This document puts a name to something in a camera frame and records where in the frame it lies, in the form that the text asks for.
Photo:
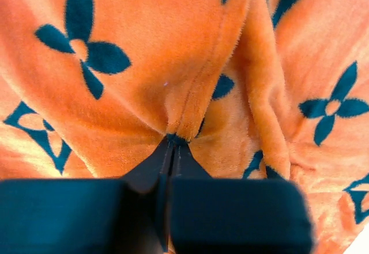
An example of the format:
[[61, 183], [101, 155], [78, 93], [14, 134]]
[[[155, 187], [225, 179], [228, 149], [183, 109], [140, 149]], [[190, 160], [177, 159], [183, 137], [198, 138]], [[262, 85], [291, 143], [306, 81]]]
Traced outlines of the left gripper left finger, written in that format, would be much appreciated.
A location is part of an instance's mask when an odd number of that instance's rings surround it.
[[129, 173], [107, 179], [1, 182], [2, 253], [165, 253], [167, 139]]

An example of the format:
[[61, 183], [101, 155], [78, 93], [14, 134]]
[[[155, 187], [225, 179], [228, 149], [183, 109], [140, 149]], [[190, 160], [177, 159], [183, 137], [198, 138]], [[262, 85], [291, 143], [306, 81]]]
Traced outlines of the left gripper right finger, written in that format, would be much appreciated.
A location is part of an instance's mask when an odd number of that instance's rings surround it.
[[214, 179], [187, 145], [175, 149], [170, 237], [176, 253], [310, 253], [298, 188], [272, 179]]

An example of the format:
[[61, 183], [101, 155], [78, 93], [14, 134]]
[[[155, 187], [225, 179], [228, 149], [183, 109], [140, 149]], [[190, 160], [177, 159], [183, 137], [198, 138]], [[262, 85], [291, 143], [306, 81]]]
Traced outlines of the orange patterned pillowcase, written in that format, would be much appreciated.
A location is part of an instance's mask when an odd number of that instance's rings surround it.
[[166, 135], [299, 184], [316, 253], [368, 223], [368, 0], [1, 0], [1, 179], [117, 177]]

